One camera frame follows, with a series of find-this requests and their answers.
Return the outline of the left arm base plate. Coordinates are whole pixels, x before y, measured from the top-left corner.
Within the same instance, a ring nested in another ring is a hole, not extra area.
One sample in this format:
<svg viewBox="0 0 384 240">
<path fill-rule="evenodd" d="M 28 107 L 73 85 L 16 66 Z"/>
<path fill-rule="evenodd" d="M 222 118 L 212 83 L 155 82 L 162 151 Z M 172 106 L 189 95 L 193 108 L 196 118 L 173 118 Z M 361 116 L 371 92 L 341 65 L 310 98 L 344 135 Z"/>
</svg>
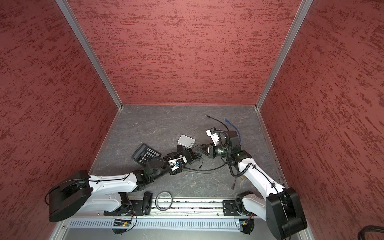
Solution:
<svg viewBox="0 0 384 240">
<path fill-rule="evenodd" d="M 143 200 L 132 200 L 128 204 L 121 204 L 112 212 L 104 211 L 104 216 L 142 216 Z"/>
</svg>

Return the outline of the black network switch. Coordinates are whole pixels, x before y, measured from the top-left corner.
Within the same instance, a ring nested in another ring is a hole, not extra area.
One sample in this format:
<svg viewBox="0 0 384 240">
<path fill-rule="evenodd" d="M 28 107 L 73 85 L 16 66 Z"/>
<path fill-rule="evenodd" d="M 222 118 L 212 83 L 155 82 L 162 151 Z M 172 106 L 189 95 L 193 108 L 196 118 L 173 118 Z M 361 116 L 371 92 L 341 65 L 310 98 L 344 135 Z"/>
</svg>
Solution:
<svg viewBox="0 0 384 240">
<path fill-rule="evenodd" d="M 177 145 L 177 157 L 185 157 L 188 164 L 192 164 L 196 159 L 196 155 L 191 148 L 187 148 L 183 145 Z"/>
</svg>

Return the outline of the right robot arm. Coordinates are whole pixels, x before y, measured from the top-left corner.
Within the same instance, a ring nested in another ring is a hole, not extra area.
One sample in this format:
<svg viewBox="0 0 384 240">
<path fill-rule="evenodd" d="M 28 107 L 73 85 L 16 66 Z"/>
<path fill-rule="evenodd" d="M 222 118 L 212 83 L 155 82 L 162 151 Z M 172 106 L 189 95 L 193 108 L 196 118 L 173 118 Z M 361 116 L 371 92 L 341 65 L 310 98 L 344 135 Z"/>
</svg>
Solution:
<svg viewBox="0 0 384 240">
<path fill-rule="evenodd" d="M 237 131 L 212 128 L 206 131 L 212 139 L 204 154 L 209 158 L 224 157 L 234 178 L 246 177 L 260 193 L 238 196 L 239 211 L 263 219 L 277 240 L 284 240 L 305 230 L 307 219 L 299 194 L 285 188 L 261 169 L 252 156 L 242 149 Z"/>
</svg>

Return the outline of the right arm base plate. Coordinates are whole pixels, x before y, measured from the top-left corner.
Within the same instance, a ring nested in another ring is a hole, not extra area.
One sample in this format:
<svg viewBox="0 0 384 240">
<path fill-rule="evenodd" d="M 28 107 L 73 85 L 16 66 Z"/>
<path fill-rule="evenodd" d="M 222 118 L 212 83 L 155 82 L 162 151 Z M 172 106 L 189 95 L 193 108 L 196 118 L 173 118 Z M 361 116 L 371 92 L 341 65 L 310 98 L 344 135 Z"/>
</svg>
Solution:
<svg viewBox="0 0 384 240">
<path fill-rule="evenodd" d="M 241 200 L 223 200 L 223 213 L 226 217 L 250 217 L 251 212 L 247 211 Z"/>
</svg>

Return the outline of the black power adapter with cable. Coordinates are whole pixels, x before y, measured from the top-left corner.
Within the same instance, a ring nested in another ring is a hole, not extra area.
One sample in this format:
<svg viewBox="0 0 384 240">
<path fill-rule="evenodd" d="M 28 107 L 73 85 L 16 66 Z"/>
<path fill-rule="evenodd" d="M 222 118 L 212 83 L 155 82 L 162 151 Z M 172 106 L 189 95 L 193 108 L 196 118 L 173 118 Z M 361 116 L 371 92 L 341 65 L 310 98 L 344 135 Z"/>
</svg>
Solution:
<svg viewBox="0 0 384 240">
<path fill-rule="evenodd" d="M 195 157 L 196 157 L 196 160 L 198 163 L 201 163 L 201 165 L 199 166 L 199 170 L 202 168 L 203 166 L 203 163 L 204 163 L 204 158 L 203 158 L 203 155 L 201 152 L 198 151 L 198 148 L 203 146 L 203 145 L 209 145 L 209 144 L 196 144 L 196 146 L 192 147 L 192 150 L 195 154 Z"/>
</svg>

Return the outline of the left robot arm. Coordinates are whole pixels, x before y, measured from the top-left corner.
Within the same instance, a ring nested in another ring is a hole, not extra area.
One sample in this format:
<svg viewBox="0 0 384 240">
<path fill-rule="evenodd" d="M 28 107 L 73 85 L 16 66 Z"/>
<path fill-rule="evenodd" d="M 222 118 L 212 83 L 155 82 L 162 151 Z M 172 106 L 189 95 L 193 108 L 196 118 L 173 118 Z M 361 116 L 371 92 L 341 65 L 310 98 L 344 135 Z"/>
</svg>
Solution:
<svg viewBox="0 0 384 240">
<path fill-rule="evenodd" d="M 119 176 L 95 176 L 79 171 L 49 190 L 49 221 L 60 222 L 80 212 L 103 212 L 121 216 L 128 212 L 128 194 L 144 190 L 162 176 L 176 175 L 196 159 L 192 149 L 182 145 L 176 152 L 162 157 L 161 153 L 142 144 L 132 155 L 141 169 Z"/>
</svg>

